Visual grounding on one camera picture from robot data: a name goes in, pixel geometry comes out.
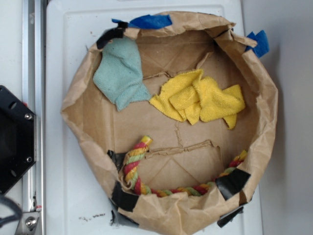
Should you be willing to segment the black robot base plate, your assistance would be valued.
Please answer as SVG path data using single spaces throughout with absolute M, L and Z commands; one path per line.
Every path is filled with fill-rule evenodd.
M 35 163 L 35 114 L 0 87 L 0 193 L 7 192 Z

